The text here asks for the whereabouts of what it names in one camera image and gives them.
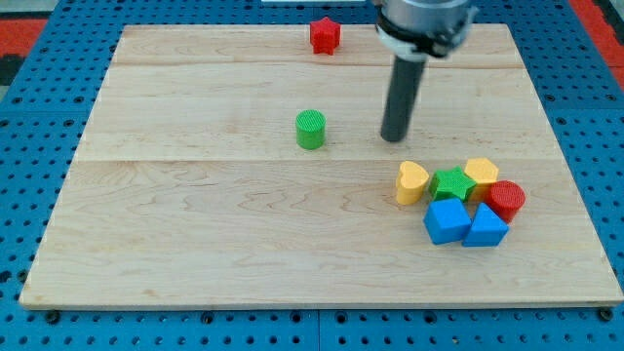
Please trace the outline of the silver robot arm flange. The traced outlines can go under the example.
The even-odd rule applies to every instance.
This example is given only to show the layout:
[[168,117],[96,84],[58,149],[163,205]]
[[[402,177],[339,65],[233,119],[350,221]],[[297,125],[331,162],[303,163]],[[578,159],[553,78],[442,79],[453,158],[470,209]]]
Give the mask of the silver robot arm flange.
[[445,58],[458,49],[479,12],[470,0],[381,0],[375,7],[380,42],[411,62]]

